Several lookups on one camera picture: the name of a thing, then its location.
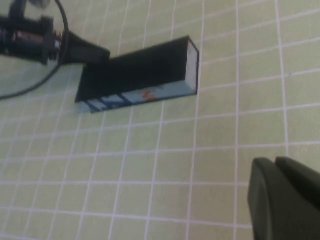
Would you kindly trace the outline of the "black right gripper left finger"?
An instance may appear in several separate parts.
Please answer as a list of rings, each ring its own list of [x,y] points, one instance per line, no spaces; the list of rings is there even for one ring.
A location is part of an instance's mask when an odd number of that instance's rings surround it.
[[[255,240],[318,240],[319,218],[276,218],[275,161],[255,158],[251,166],[248,206]]]

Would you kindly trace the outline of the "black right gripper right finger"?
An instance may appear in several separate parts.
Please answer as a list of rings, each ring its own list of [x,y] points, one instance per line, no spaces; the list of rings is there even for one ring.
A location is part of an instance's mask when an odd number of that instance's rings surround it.
[[[319,218],[320,174],[288,157],[277,157],[275,217]]]

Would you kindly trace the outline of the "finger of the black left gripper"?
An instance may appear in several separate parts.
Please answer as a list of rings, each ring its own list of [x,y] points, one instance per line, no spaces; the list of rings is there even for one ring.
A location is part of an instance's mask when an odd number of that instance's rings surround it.
[[[110,59],[110,51],[101,47],[69,46],[62,65],[99,65]]]
[[[101,46],[98,46],[96,44],[93,44],[91,42],[88,42],[88,41],[80,38],[78,35],[76,35],[72,31],[68,32],[67,43],[64,42],[62,44],[62,53],[66,54],[68,47],[99,47],[99,48],[103,48]]]

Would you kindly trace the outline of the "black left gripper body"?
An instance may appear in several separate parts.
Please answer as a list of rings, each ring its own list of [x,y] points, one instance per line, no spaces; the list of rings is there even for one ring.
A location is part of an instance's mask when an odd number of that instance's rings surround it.
[[[0,17],[0,54],[47,65],[61,55],[63,34],[54,30],[54,19]]]

